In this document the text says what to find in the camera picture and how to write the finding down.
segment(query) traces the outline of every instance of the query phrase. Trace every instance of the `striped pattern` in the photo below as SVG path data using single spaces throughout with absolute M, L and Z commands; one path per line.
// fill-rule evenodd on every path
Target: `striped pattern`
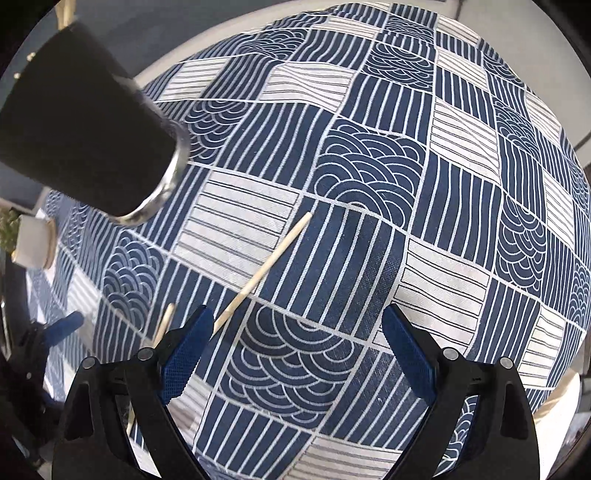
M 550 230 L 546 232 L 546 265 L 542 281 L 542 302 L 561 315 L 568 311 L 571 282 L 573 278 L 573 251 L 559 240 Z
M 382 478 L 402 452 L 351 445 L 318 436 L 285 475 L 285 480 Z
M 528 108 L 525 105 L 525 90 L 523 88 L 490 73 L 488 74 L 488 85 L 494 97 L 521 115 L 522 121 L 527 121 Z
M 525 104 L 530 115 L 531 122 L 540 130 L 550 141 L 560 147 L 560 134 L 562 127 L 558 123 L 555 114 L 550 111 L 547 105 L 536 95 L 530 92 L 525 94 Z
M 585 340 L 586 331 L 581 330 L 577 325 L 567 323 L 564 327 L 564 336 L 562 338 L 562 344 L 560 345 L 560 351 L 558 357 L 554 363 L 550 376 L 548 377 L 548 386 L 550 388 L 556 388 L 560 377 L 564 374 L 566 369 L 573 362 L 573 358 L 581 348 L 581 344 Z
M 591 226 L 580 208 L 574 208 L 574 251 L 591 268 Z
M 517 368 L 524 387 L 546 387 L 565 325 L 566 320 L 561 315 L 545 306 L 540 308 L 540 315 Z
M 261 102 L 305 102 L 336 112 L 345 99 L 353 71 L 326 63 L 288 62 L 269 75 Z
M 573 199 L 546 170 L 543 177 L 548 228 L 574 250 Z
M 316 28 L 319 30 L 332 30 L 335 32 L 349 33 L 358 37 L 368 38 L 370 40 L 373 40 L 380 30 L 378 27 L 374 27 L 373 25 L 368 25 L 357 20 L 341 17 L 328 17 L 326 22 L 312 26 L 312 29 Z
M 180 434 L 190 445 L 193 444 L 211 394 L 211 387 L 197 375 L 192 375 L 182 395 L 173 398 L 167 405 Z
M 425 403 L 414 395 L 392 353 L 369 348 L 321 433 L 399 452 L 410 442 L 425 411 Z
M 470 28 L 456 20 L 447 17 L 439 16 L 437 31 L 456 37 L 473 46 L 476 46 L 480 39 L 480 36 L 475 31 L 470 30 Z
M 487 273 L 411 238 L 394 301 L 441 348 L 463 355 L 476 332 L 488 282 Z
M 359 70 L 370 46 L 371 40 L 367 38 L 330 30 L 310 30 L 306 42 L 290 57 L 290 62 L 322 61 L 337 67 Z
M 530 155 L 504 137 L 499 137 L 503 189 L 542 222 L 546 206 L 542 167 Z
M 488 90 L 488 81 L 486 72 L 483 68 L 475 65 L 470 60 L 466 60 L 458 55 L 447 51 L 445 48 L 437 49 L 437 65 L 442 69 L 455 73 L 476 85 L 481 90 Z
M 296 200 L 297 193 L 281 187 L 214 171 L 172 252 L 197 271 L 239 290 L 287 233 Z
M 82 269 L 74 269 L 70 288 L 67 292 L 67 313 L 81 312 L 85 319 L 96 322 L 99 310 L 100 291 L 94 286 Z
M 431 152 L 412 233 L 492 270 L 500 207 L 499 187 Z
M 388 18 L 391 4 L 389 2 L 356 2 L 331 7 L 332 15 L 350 18 L 374 27 L 382 28 Z
M 439 66 L 435 75 L 435 95 L 480 119 L 489 127 L 495 127 L 495 113 L 490 94 Z
M 572 190 L 570 169 L 562 152 L 538 129 L 535 129 L 535 139 L 538 144 L 542 166 L 570 194 Z
M 308 227 L 271 269 L 259 296 L 295 318 L 365 340 L 396 278 L 404 235 L 365 209 L 306 197 L 295 218 L 309 211 Z
M 282 64 L 263 54 L 234 57 L 201 95 L 202 98 L 255 100 L 273 67 Z
M 467 171 L 501 184 L 497 135 L 462 110 L 435 99 L 430 148 Z
M 494 364 L 508 356 L 519 365 L 540 312 L 540 303 L 494 277 L 480 318 L 469 360 Z
M 401 35 L 395 32 L 383 31 L 378 34 L 376 39 L 379 42 L 387 43 L 394 47 L 419 55 L 424 59 L 435 61 L 436 49 L 429 42 L 419 40 L 418 38 L 410 37 L 408 35 Z
M 382 132 L 405 134 L 427 143 L 433 96 L 359 73 L 341 115 Z
M 170 250 L 183 224 L 183 219 L 193 205 L 192 195 L 201 191 L 208 175 L 208 169 L 188 165 L 182 180 L 164 207 L 135 231 L 156 245 Z
M 230 426 L 241 425 L 240 433 Z M 210 402 L 194 450 L 238 475 L 279 478 L 310 438 L 269 417 L 229 403 Z
M 333 114 L 305 103 L 257 103 L 218 154 L 217 166 L 302 189 Z
M 158 97 L 157 103 L 195 100 L 215 80 L 228 57 L 186 61 Z
M 482 63 L 482 53 L 480 50 L 452 35 L 436 31 L 435 45 L 445 48 L 446 50 L 449 50 L 452 53 L 465 58 L 466 60 L 470 60 L 476 65 L 480 65 Z
M 430 12 L 424 8 L 412 7 L 411 5 L 393 4 L 392 13 L 431 29 L 435 27 L 435 23 L 437 22 L 437 14 L 435 12 Z

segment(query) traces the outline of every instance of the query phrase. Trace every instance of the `tablecloth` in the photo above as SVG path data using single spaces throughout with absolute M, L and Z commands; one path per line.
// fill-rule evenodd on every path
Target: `tablecloth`
M 203 303 L 221 312 L 308 211 L 170 404 L 212 478 L 381 478 L 426 410 L 381 332 L 392 301 L 468 359 L 512 358 L 533 410 L 548 397 L 589 328 L 589 185 L 556 117 L 477 33 L 338 5 L 234 35 L 145 91 L 191 137 L 165 207 L 127 229 L 57 192 L 43 206 L 60 240 L 28 272 L 31 315 L 87 318 L 50 353 L 55 398 L 84 356 L 150 343 L 169 303 L 171 327 Z

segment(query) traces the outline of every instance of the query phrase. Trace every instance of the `navy blue square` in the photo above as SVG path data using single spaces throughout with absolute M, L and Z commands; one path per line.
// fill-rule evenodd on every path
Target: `navy blue square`
M 382 102 L 373 102 L 381 98 Z M 427 143 L 433 95 L 359 73 L 341 115 L 381 132 L 395 132 Z
M 322 61 L 359 70 L 370 45 L 369 39 L 357 35 L 312 28 L 306 41 L 293 54 L 290 61 Z
M 468 360 L 494 364 L 508 356 L 519 365 L 540 312 L 540 302 L 495 278 L 486 294 L 482 317 Z
M 217 166 L 302 188 L 332 113 L 303 103 L 258 103 L 234 130 Z
M 436 31 L 435 44 L 438 47 L 443 47 L 446 50 L 454 52 L 460 57 L 464 57 L 466 60 L 470 60 L 472 63 L 476 63 L 477 65 L 481 65 L 482 63 L 482 52 L 480 52 L 480 50 L 474 45 L 470 45 L 468 42 L 460 40 L 452 35 Z
M 498 186 L 431 152 L 412 233 L 492 270 L 500 205 Z
M 309 191 L 364 205 L 404 230 L 423 174 L 426 148 L 339 118 L 328 131 Z
M 201 98 L 256 100 L 273 67 L 281 63 L 281 60 L 259 53 L 234 57 L 205 89 Z
M 200 461 L 213 478 L 219 467 L 236 476 L 228 478 L 277 479 L 288 468 L 310 434 L 267 416 L 253 413 L 216 395 L 195 445 Z
M 317 428 L 362 346 L 260 304 L 242 323 L 220 392 L 288 424 Z
M 546 228 L 531 212 L 505 195 L 497 235 L 495 273 L 540 297 L 546 262 Z
M 260 297 L 363 340 L 369 338 L 404 253 L 405 237 L 375 215 L 305 197 L 305 232 L 271 268 Z M 293 261 L 296 257 L 307 261 Z
M 426 409 L 395 357 L 369 348 L 322 433 L 361 445 L 404 450 Z
M 466 113 L 495 127 L 491 94 L 441 67 L 436 68 L 435 95 Z
M 542 167 L 504 137 L 499 137 L 499 152 L 503 188 L 514 200 L 545 222 Z
M 402 5 L 396 5 L 396 8 L 403 7 Z M 392 31 L 400 33 L 402 35 L 408 35 L 409 37 L 415 37 L 419 40 L 424 40 L 428 43 L 433 43 L 433 29 L 426 27 L 420 23 L 407 20 L 399 15 L 390 15 L 386 24 L 384 25 L 385 31 Z
M 437 50 L 432 43 L 424 40 L 388 30 L 378 33 L 376 40 L 412 52 L 424 59 L 435 61 L 435 52 Z
M 412 7 L 411 5 L 392 4 L 390 11 L 399 17 L 406 18 L 412 22 L 424 25 L 430 30 L 435 28 L 437 14 L 424 8 Z
M 418 90 L 433 90 L 434 64 L 400 48 L 376 43 L 363 67 L 364 73 L 407 85 Z

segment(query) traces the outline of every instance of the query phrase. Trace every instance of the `metal rim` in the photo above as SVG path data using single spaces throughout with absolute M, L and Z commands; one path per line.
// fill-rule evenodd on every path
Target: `metal rim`
M 109 215 L 109 219 L 113 223 L 121 226 L 138 226 L 147 222 L 162 208 L 162 205 L 165 204 L 177 187 L 189 160 L 189 134 L 178 122 L 172 120 L 167 122 L 169 122 L 177 137 L 177 146 L 170 165 L 155 190 L 133 212 L 121 217 Z

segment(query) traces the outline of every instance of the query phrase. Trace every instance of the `wave pattern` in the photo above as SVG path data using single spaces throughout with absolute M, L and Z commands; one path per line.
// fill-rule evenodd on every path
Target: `wave pattern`
M 496 274 L 539 297 L 546 261 L 544 227 L 508 197 L 501 212 L 497 249 Z
M 234 400 L 315 429 L 333 405 L 361 347 L 271 309 L 256 307 L 222 378 Z
M 158 250 L 127 232 L 119 237 L 108 261 L 103 296 L 138 330 L 148 319 L 163 263 Z
M 310 190 L 408 229 L 424 162 L 421 144 L 338 119 L 324 141 Z
M 418 90 L 431 92 L 433 63 L 383 43 L 374 45 L 363 71 Z

